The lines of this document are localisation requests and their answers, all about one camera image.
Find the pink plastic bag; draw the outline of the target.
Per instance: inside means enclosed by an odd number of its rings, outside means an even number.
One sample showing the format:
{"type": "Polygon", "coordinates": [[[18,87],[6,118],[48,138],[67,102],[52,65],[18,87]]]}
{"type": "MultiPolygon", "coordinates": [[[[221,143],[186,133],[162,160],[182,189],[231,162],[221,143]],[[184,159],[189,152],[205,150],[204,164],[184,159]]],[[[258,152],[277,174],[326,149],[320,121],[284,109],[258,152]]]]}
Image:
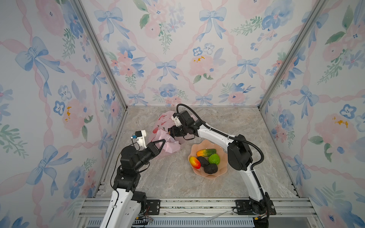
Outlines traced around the pink plastic bag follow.
{"type": "Polygon", "coordinates": [[[182,148],[182,144],[187,142],[183,137],[173,138],[168,133],[168,129],[175,126],[175,122],[172,120],[174,113],[174,111],[167,111],[161,114],[148,138],[149,142],[165,139],[163,149],[157,156],[159,159],[177,153],[182,148]]]}

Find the red yellow mango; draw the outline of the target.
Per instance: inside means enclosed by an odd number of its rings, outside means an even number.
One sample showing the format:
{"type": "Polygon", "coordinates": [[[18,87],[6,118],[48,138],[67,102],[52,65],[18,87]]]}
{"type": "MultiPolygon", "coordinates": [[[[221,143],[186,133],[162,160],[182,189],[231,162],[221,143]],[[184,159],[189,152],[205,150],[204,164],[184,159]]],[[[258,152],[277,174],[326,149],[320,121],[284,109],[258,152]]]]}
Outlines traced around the red yellow mango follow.
{"type": "Polygon", "coordinates": [[[199,169],[201,168],[201,163],[200,163],[200,161],[199,161],[196,157],[194,157],[194,156],[191,156],[191,157],[189,158],[189,163],[190,163],[190,165],[191,165],[194,169],[199,170],[199,169]]]}

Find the green apple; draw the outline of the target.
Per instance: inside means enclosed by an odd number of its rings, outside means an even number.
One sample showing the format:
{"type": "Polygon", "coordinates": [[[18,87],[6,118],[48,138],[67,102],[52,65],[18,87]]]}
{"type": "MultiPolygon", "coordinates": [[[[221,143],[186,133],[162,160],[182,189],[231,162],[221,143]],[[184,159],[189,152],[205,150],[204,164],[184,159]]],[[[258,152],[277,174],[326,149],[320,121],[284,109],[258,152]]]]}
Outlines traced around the green apple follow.
{"type": "Polygon", "coordinates": [[[211,156],[208,157],[208,162],[210,164],[219,165],[221,162],[220,156],[218,154],[212,154],[211,156]]]}

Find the dark avocado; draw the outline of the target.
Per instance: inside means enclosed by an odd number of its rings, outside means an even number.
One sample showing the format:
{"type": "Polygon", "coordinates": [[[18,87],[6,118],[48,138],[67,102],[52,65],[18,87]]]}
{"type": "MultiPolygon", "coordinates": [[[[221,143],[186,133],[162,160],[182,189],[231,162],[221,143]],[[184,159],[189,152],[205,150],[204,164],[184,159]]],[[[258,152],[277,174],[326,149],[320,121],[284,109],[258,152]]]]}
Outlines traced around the dark avocado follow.
{"type": "Polygon", "coordinates": [[[204,166],[204,172],[206,174],[215,174],[218,171],[218,165],[215,163],[210,163],[206,166],[204,166]]]}

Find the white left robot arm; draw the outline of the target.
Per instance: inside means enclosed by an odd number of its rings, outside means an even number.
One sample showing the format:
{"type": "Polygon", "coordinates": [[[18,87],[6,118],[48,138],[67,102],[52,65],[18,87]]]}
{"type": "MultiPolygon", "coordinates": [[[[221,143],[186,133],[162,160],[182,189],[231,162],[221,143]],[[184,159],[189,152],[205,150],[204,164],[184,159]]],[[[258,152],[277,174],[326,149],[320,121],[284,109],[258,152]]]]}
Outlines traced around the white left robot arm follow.
{"type": "Polygon", "coordinates": [[[148,211],[146,193],[136,190],[141,178],[140,169],[158,156],[166,140],[153,141],[138,151],[133,145],[125,147],[112,186],[113,192],[101,223],[102,228],[131,228],[138,217],[148,211]]]}

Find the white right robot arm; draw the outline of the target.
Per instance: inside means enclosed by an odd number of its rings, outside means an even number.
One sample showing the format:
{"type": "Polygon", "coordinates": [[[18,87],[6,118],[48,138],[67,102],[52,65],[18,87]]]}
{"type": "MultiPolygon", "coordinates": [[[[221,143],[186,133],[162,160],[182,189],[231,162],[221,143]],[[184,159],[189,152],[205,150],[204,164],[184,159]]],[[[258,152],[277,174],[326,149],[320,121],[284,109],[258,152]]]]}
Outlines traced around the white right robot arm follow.
{"type": "Polygon", "coordinates": [[[168,129],[171,137],[194,135],[220,146],[228,156],[228,164],[239,171],[249,192],[248,200],[236,200],[233,212],[238,215],[253,215],[256,220],[276,215],[276,208],[264,190],[255,172],[255,166],[264,161],[262,150],[246,140],[243,135],[233,136],[209,126],[197,113],[194,120],[186,111],[175,112],[171,119],[175,125],[168,129]]]}

